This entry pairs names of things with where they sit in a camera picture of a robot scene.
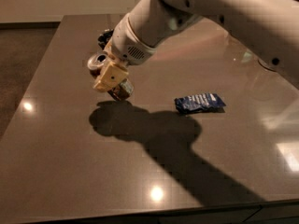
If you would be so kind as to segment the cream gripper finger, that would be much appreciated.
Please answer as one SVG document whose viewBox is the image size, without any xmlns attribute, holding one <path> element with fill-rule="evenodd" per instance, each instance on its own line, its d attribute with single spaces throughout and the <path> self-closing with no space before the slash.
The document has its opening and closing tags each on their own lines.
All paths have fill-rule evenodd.
<svg viewBox="0 0 299 224">
<path fill-rule="evenodd" d="M 96 61 L 93 68 L 100 72 L 93 83 L 93 87 L 100 92 L 112 90 L 129 75 L 125 66 L 114 63 L 108 59 L 105 59 L 102 62 Z"/>
</svg>

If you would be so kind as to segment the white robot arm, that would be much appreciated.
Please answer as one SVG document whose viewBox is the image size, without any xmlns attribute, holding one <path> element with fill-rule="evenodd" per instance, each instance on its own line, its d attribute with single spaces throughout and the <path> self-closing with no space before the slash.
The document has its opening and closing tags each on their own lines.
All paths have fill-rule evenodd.
<svg viewBox="0 0 299 224">
<path fill-rule="evenodd" d="M 113 30 L 93 87 L 130 93 L 129 65 L 144 63 L 172 35 L 202 19 L 217 23 L 293 86 L 299 84 L 299 6 L 294 0 L 140 0 Z"/>
</svg>

